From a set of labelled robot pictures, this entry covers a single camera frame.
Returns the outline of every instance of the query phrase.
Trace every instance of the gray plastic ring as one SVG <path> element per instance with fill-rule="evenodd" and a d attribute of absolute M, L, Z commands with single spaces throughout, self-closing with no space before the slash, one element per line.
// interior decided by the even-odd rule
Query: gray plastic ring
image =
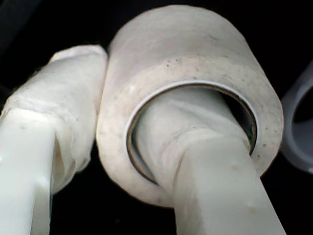
<path fill-rule="evenodd" d="M 285 132 L 281 152 L 296 168 L 313 174 L 313 117 L 297 122 L 299 105 L 313 92 L 313 60 L 285 94 L 282 104 L 285 113 Z M 312 105 L 305 107 L 312 114 Z"/>

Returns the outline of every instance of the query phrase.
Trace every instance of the tape roll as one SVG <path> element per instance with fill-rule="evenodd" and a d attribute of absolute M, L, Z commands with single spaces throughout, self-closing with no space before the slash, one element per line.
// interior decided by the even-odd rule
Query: tape roll
<path fill-rule="evenodd" d="M 259 175 L 268 168 L 282 138 L 281 103 L 229 21 L 191 6 L 153 9 L 123 26 L 109 53 L 96 139 L 108 175 L 130 195 L 173 206 L 133 148 L 132 130 L 151 100 L 179 87 L 207 87 L 239 101 L 254 128 L 255 168 Z"/>
<path fill-rule="evenodd" d="M 281 151 L 296 168 L 313 174 L 313 118 L 312 100 L 305 108 L 311 118 L 296 121 L 295 116 L 303 100 L 313 92 L 313 61 L 282 98 L 285 112 L 285 131 Z"/>

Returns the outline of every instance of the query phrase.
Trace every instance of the black background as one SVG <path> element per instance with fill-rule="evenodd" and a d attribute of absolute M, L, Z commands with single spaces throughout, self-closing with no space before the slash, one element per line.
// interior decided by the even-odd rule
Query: black background
<path fill-rule="evenodd" d="M 301 1 L 44 0 L 1 58 L 0 83 L 19 86 L 67 47 L 92 43 L 107 48 L 131 18 L 174 3 L 202 6 L 231 21 L 280 98 L 313 59 L 311 7 Z M 97 155 L 94 147 L 86 170 L 54 196 L 50 234 L 176 234 L 174 212 L 130 197 L 110 181 Z M 262 181 L 286 233 L 312 234 L 313 176 L 278 154 Z"/>

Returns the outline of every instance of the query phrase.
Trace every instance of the dark background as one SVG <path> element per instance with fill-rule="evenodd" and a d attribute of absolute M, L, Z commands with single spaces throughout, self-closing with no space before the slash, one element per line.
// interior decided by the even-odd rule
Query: dark background
<path fill-rule="evenodd" d="M 0 58 L 0 84 L 14 89 L 67 47 L 91 43 L 107 48 L 131 18 L 173 3 L 202 6 L 231 21 L 280 98 L 313 59 L 311 7 L 301 1 L 43 0 Z M 94 147 L 86 170 L 54 196 L 50 235 L 176 234 L 172 210 L 130 197 L 110 181 L 97 156 Z M 312 234 L 313 176 L 278 154 L 262 181 L 286 233 Z"/>

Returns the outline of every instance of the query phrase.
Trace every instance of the white tape roll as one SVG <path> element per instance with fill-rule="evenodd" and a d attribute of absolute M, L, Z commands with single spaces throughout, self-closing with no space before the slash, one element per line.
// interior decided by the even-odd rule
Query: white tape roll
<path fill-rule="evenodd" d="M 262 175 L 268 168 L 283 133 L 281 103 L 244 37 L 226 19 L 190 6 L 154 9 L 120 29 L 109 50 L 96 138 L 105 170 L 129 194 L 173 206 L 133 149 L 132 131 L 147 103 L 183 86 L 237 99 L 250 114 L 256 170 Z"/>
<path fill-rule="evenodd" d="M 281 151 L 298 169 L 313 174 L 313 118 L 295 122 L 294 117 L 303 99 L 313 89 L 313 61 L 282 99 L 285 131 Z M 312 105 L 305 107 L 312 115 Z"/>
<path fill-rule="evenodd" d="M 100 46 L 59 51 L 6 101 L 1 118 L 12 109 L 24 109 L 44 114 L 53 123 L 58 139 L 53 193 L 89 163 L 106 64 L 107 54 Z"/>

